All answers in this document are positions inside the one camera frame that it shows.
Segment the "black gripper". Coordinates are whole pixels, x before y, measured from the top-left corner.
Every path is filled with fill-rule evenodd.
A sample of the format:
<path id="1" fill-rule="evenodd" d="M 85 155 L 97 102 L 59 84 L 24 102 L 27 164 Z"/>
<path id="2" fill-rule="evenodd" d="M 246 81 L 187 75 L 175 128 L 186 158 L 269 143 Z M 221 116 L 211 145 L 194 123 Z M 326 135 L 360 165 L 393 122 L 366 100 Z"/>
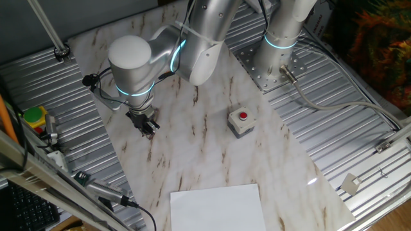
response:
<path id="1" fill-rule="evenodd" d="M 144 135 L 153 135 L 160 126 L 155 122 L 155 109 L 148 107 L 144 110 L 133 110 L 132 108 L 126 113 L 135 128 Z"/>

